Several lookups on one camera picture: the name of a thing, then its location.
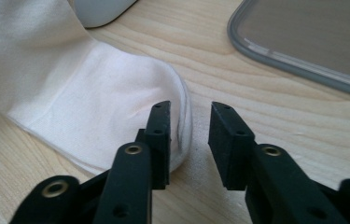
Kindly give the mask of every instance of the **black plastic part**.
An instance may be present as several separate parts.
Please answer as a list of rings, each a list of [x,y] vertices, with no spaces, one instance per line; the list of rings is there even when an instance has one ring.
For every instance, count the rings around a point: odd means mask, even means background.
[[[171,145],[171,102],[155,104],[151,108],[145,129],[145,143],[151,149],[152,188],[165,189],[169,184]]]
[[[150,149],[143,143],[119,148],[93,223],[150,223]]]
[[[151,190],[169,184],[170,131],[170,102],[152,106],[146,128],[119,148],[112,170],[82,185],[64,175],[42,181],[11,223],[151,223]]]
[[[285,150],[254,142],[232,107],[212,103],[209,146],[224,186],[246,189],[253,223],[350,223],[350,180],[339,191],[314,182]]]
[[[273,219],[269,223],[346,223],[315,182],[282,148],[256,146],[251,164],[263,194],[272,205]],[[252,218],[259,216],[253,212],[258,211],[250,210]]]
[[[222,103],[213,102],[210,118],[209,146],[224,187],[245,190],[250,148],[254,134],[235,110]]]
[[[23,200],[10,223],[71,223],[78,180],[56,175],[38,184]]]

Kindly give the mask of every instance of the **sock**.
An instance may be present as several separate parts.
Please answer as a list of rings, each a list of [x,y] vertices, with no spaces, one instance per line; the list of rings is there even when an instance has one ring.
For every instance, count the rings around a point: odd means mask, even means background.
[[[94,40],[67,1],[0,1],[0,113],[85,170],[109,169],[166,100],[174,170],[192,125],[186,85],[170,65]]]

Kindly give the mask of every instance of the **table surface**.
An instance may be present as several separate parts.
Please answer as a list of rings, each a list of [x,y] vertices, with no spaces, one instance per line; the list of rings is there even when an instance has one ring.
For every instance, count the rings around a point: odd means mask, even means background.
[[[212,101],[231,105],[258,143],[286,149],[308,176],[332,188],[350,178],[350,95],[256,63],[236,51],[227,22],[240,0],[139,0],[92,36],[170,63],[193,103],[192,145],[153,192],[153,223],[250,223],[245,194],[226,191],[207,145]],[[0,115],[0,223],[40,181],[92,175]]]

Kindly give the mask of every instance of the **brass insert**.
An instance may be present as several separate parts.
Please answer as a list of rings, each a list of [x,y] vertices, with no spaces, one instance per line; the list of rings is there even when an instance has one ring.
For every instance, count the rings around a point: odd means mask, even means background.
[[[48,184],[41,194],[46,198],[59,196],[67,191],[69,185],[64,180],[56,180]]]
[[[279,149],[274,147],[264,147],[262,150],[269,156],[280,156],[282,154]]]
[[[142,148],[139,146],[130,146],[130,147],[125,148],[125,152],[127,154],[134,155],[134,154],[138,154],[138,153],[142,152]]]

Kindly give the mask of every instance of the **white fabric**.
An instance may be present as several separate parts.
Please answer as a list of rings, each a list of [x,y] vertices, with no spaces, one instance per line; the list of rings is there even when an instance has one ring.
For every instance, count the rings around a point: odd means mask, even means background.
[[[170,100],[171,170],[191,138],[189,96],[166,63],[91,38],[64,0],[0,1],[0,113],[89,172]]]

